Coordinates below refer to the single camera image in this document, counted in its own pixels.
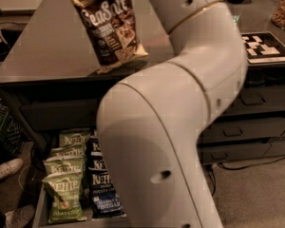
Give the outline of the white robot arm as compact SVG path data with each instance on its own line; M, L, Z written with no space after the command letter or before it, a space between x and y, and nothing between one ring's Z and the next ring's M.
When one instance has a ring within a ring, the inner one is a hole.
M223 0L149 1L175 55L103 97L105 165L131 228L223 228L197 142L239 94L246 50Z

